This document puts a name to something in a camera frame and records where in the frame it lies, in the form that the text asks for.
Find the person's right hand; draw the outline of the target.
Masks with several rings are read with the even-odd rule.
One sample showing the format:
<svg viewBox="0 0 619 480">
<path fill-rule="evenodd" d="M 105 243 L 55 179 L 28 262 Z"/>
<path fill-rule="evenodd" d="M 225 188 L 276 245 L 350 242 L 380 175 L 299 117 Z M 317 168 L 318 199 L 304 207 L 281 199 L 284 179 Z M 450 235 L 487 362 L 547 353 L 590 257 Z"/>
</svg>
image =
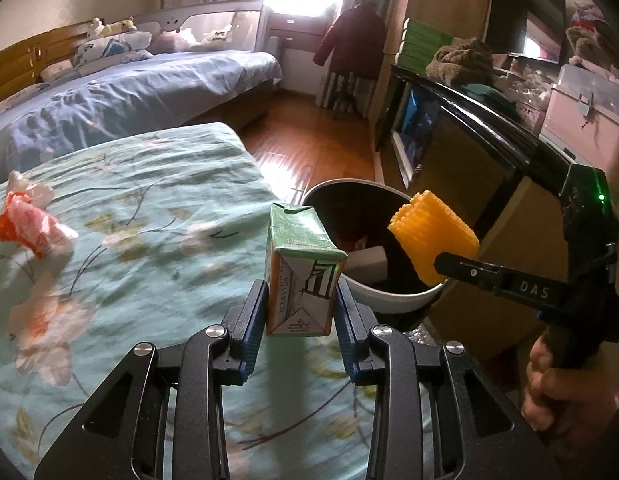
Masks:
<svg viewBox="0 0 619 480">
<path fill-rule="evenodd" d="M 545 338 L 539 337 L 526 378 L 523 417 L 534 430 L 549 432 L 568 448 L 585 448 L 601 436 L 619 408 L 602 352 L 579 370 L 565 370 L 553 364 Z"/>
</svg>

